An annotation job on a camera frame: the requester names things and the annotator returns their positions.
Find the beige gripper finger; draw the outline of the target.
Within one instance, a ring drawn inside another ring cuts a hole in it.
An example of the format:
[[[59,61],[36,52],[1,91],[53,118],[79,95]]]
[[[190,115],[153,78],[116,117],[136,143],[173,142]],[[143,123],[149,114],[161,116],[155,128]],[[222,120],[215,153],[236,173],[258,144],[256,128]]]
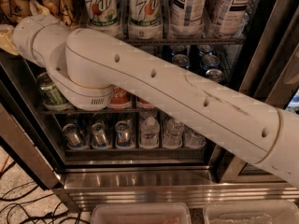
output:
[[[12,54],[18,55],[16,47],[14,46],[12,35],[14,27],[8,24],[0,24],[0,49]]]
[[[46,7],[40,5],[36,0],[29,1],[29,8],[33,15],[50,14],[50,11]]]

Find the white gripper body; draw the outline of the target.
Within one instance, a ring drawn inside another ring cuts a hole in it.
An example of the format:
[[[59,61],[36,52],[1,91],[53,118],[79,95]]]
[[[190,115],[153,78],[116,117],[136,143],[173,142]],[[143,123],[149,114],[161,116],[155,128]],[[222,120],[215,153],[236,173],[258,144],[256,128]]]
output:
[[[19,54],[40,67],[66,41],[69,28],[50,14],[39,14],[23,19],[14,29],[12,40]]]

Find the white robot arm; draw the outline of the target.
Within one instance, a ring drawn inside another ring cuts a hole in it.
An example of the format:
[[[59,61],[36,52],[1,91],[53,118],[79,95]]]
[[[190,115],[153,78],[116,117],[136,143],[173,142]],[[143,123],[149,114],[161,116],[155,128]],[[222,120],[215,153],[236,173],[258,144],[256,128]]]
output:
[[[118,38],[69,29],[50,14],[1,27],[1,47],[47,70],[75,107],[108,106],[121,87],[238,158],[299,188],[299,118]]]

